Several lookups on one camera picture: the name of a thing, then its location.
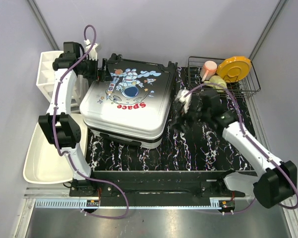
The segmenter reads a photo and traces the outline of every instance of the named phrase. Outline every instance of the cup handle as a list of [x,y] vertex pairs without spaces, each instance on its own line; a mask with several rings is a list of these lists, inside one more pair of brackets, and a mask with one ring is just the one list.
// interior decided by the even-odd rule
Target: cup handle
[[202,78],[202,82],[204,82],[204,81],[205,81],[205,78],[207,77],[208,73],[209,73],[209,71],[208,71],[208,70],[207,70],[207,71],[205,71],[205,74],[203,75],[203,78]]

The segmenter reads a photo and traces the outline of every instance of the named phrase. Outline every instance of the suitcase handle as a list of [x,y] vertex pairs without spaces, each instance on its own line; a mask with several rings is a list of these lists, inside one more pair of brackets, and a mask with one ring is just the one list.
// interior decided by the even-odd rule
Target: suitcase handle
[[125,145],[141,146],[141,142],[139,142],[139,141],[135,141],[135,140],[132,140],[132,141],[122,140],[122,139],[111,137],[111,136],[109,136],[108,134],[105,134],[105,133],[100,133],[99,135],[101,137],[107,139],[107,140],[111,140],[111,141],[114,141],[114,142],[117,142],[117,143],[121,143],[121,144],[125,144]]

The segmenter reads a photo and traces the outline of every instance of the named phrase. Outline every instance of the dish rack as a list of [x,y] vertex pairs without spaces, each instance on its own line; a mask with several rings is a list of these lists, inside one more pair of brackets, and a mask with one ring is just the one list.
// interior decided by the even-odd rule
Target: dish rack
[[[40,63],[38,69],[38,75],[36,79],[36,86],[40,89],[45,98],[51,102],[53,89],[54,89],[54,70],[52,63],[54,60],[60,56],[63,51],[48,51],[42,52],[40,56]],[[88,91],[88,81],[84,79],[81,75],[77,77],[72,101],[71,101],[71,112],[79,113],[79,105],[83,100],[85,94]]]
[[[208,58],[208,57],[196,57],[191,56],[188,59],[188,84],[189,89],[193,89],[194,87],[201,84],[200,71],[204,63],[208,60],[212,60],[217,65],[221,64],[225,59],[219,58]],[[236,83],[228,83],[227,89],[235,96],[235,98],[249,98],[255,95],[260,91],[260,83],[258,81],[258,77],[256,74],[255,67],[251,62],[252,67],[249,74],[239,82]],[[212,89],[207,86],[202,87],[204,90]],[[225,92],[220,92],[217,90],[221,97],[226,97]],[[201,91],[197,90],[193,92],[193,94],[199,94]]]

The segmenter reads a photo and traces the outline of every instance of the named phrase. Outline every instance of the gray wall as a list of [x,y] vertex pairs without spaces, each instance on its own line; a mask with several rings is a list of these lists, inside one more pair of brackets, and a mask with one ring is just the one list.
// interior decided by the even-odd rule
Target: gray wall
[[17,219],[26,151],[48,106],[35,80],[40,52],[49,50],[26,1],[0,0],[0,238]]
[[298,0],[287,3],[254,66],[262,86],[255,102],[271,149],[298,168]]
[[189,56],[249,56],[278,0],[36,0],[63,48],[92,24],[101,58],[186,66]]

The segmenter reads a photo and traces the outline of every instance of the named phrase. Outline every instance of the yellow plate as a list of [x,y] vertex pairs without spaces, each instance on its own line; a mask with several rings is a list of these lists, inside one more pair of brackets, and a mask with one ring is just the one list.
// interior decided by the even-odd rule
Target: yellow plate
[[234,56],[224,60],[218,67],[217,74],[226,83],[234,83],[245,78],[252,64],[245,56]]

